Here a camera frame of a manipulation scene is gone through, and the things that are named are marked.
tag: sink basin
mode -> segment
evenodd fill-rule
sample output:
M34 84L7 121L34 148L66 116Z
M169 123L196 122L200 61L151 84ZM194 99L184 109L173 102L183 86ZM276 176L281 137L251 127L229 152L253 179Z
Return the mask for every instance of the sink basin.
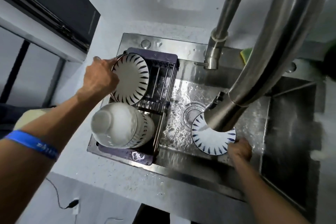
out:
M202 152L191 140L190 129L193 119L236 81L243 69L240 50L226 48L219 69L205 70L197 65L203 62L204 44L124 34L118 54L129 47L141 48L144 40L151 42L151 50L179 57L154 163L146 166L99 152L92 139L88 151L245 201L228 154ZM164 77L164 72L159 74L158 82ZM314 122L314 113L323 112L324 96L325 85L316 64L297 59L291 72L252 103L235 125L237 137L245 137L252 146L254 169L311 222L315 219L320 166L310 159L310 151L321 149L321 129Z

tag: patterned plate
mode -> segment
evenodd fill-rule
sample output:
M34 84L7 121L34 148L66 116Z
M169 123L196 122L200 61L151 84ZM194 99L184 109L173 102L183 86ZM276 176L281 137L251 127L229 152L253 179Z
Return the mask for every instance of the patterned plate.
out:
M134 105L139 102L148 88L149 73L145 60L135 54L123 56L112 71L119 77L119 83L112 93L118 102Z
M204 113L198 115L191 126L191 138L196 146L206 154L222 155L228 151L228 144L236 140L236 129L217 132L208 127Z

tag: faucet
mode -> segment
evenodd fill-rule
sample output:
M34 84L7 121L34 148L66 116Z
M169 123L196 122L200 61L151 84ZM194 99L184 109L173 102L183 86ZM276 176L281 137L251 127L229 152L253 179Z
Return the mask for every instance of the faucet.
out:
M225 0L218 25L210 36L205 69L218 69L221 48L240 1ZM272 0L261 33L238 79L222 101L204 112L209 127L229 131L248 106L274 86L295 58L324 1Z

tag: purple dish rack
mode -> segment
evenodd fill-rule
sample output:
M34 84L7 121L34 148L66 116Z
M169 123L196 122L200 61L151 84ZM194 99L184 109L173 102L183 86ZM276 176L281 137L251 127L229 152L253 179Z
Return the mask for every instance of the purple dish rack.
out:
M174 82L179 69L177 55L138 48L128 48L123 55L135 53L146 61L149 68L149 84L144 97L133 105L148 114L154 121L156 131L145 145L134 149L114 149L96 142L99 151L150 166L158 152L159 140L164 129ZM109 103L115 100L110 97Z

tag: sink drain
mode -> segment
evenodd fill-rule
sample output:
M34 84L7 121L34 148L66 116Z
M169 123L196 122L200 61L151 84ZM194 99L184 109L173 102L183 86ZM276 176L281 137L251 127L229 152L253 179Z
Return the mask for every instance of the sink drain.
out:
M183 122L188 128L191 128L195 118L205 111L205 106L201 103L193 102L187 104L186 107L187 109L183 113Z

